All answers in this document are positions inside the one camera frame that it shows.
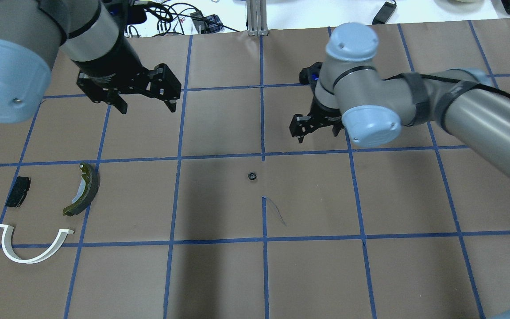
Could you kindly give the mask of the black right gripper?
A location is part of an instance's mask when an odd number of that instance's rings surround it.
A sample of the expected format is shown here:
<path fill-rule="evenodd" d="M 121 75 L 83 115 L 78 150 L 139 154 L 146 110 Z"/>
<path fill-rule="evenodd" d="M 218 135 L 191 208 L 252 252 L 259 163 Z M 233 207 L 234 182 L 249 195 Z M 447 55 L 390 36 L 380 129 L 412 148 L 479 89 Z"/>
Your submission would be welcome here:
<path fill-rule="evenodd" d="M 326 107 L 316 98 L 310 103 L 310 111 L 307 115 L 295 114 L 289 125 L 289 131 L 293 138 L 302 144 L 305 136 L 314 131 L 332 126 L 334 137 L 344 129 L 341 121 L 340 109 Z"/>

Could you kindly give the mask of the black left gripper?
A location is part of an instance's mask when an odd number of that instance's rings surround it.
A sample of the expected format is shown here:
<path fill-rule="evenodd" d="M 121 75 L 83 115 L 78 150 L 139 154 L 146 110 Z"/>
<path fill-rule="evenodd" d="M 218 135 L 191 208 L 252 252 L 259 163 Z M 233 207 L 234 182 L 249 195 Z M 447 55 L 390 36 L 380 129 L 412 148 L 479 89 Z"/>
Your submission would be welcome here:
<path fill-rule="evenodd" d="M 94 103 L 108 103 L 126 115 L 128 104 L 121 95 L 140 94 L 163 101 L 171 113 L 176 112 L 182 83 L 166 63 L 153 69 L 143 66 L 127 38 L 118 38 L 104 56 L 76 65 L 76 84 Z"/>

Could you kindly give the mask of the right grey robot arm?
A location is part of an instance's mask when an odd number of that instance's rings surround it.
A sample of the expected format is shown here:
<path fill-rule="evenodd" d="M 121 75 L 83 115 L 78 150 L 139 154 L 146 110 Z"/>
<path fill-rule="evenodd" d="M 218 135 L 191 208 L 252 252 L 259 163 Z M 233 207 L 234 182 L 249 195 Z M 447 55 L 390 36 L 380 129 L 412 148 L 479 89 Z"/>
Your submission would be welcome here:
<path fill-rule="evenodd" d="M 372 27 L 335 28 L 326 57 L 300 71 L 313 99 L 307 115 L 293 115 L 289 130 L 301 143 L 317 129 L 348 133 L 361 148 L 395 140 L 403 127 L 433 121 L 510 178 L 510 93 L 487 84 L 478 69 L 380 77 L 374 64 L 379 38 Z"/>

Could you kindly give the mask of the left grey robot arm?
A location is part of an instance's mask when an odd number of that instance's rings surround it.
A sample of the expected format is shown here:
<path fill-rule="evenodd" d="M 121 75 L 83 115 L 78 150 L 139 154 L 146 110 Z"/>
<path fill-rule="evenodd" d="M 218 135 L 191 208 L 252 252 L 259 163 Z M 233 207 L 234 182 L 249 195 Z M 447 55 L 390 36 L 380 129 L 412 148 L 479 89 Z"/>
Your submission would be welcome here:
<path fill-rule="evenodd" d="M 0 123 L 34 116 L 59 52 L 79 69 L 76 84 L 93 103 L 126 114 L 122 95 L 139 94 L 176 111 L 182 84 L 165 63 L 148 70 L 124 35 L 147 0 L 0 0 Z"/>

